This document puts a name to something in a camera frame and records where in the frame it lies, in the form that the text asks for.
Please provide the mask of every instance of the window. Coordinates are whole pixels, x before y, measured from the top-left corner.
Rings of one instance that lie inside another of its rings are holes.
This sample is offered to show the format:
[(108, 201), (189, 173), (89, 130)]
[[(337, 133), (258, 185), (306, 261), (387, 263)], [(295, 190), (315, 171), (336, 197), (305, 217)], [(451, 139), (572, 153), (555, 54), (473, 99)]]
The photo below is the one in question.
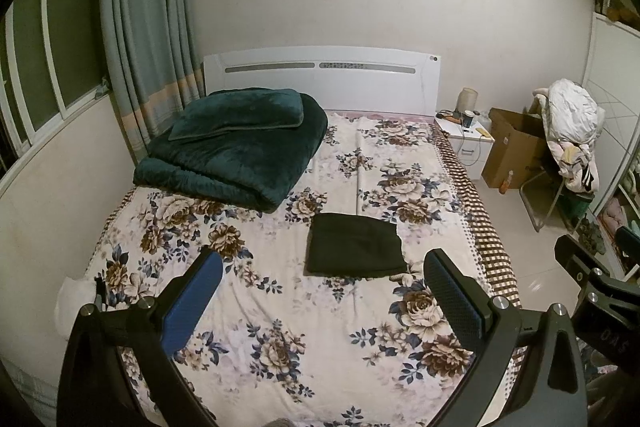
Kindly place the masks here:
[(87, 107), (106, 73), (98, 0), (14, 0), (0, 20), (0, 176)]

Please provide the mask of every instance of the white nightstand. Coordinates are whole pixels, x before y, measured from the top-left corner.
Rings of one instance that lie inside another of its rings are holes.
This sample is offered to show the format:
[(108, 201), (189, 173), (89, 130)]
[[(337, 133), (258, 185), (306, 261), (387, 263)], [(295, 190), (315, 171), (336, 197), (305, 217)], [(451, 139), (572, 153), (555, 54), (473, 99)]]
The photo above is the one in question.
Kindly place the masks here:
[(482, 169), (486, 163), (487, 156), (494, 145), (493, 138), (482, 136), (477, 128), (482, 128), (482, 124), (474, 122), (469, 129), (463, 128), (460, 124), (436, 118), (436, 124), (449, 133), (449, 142), (453, 151), (458, 156), (460, 163), (465, 166), (466, 173), (472, 180), (479, 180), (482, 176)]

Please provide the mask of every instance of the white wardrobe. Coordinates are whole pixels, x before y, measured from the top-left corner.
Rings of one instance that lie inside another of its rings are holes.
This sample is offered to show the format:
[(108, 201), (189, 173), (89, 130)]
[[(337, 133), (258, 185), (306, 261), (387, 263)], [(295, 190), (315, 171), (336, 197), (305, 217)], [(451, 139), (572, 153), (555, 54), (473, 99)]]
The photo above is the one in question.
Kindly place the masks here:
[(583, 87), (606, 112), (596, 142), (600, 190), (591, 203), (598, 215), (618, 190), (640, 136), (640, 32), (593, 14)]

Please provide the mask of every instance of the cardboard box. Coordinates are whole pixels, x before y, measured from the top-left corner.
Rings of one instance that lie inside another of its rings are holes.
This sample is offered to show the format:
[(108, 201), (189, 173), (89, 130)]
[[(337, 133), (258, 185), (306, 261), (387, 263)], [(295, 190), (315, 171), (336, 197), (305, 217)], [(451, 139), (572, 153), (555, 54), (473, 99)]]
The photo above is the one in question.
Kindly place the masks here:
[(482, 178), (489, 187), (499, 188), (509, 171), (513, 171), (509, 188), (520, 188), (540, 171), (542, 159), (549, 154), (542, 120), (495, 107), (489, 111), (489, 118), (495, 143)]

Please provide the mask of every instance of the drawer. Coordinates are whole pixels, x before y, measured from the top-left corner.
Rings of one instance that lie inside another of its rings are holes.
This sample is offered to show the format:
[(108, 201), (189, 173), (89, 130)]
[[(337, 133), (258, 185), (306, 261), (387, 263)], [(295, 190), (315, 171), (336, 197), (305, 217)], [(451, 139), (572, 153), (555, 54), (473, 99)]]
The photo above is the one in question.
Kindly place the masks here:
[(465, 166), (469, 178), (479, 180), (486, 159), (494, 144), (492, 142), (482, 142), (478, 140), (463, 140), (452, 136), (449, 137), (449, 142), (456, 156), (458, 156), (460, 163)]

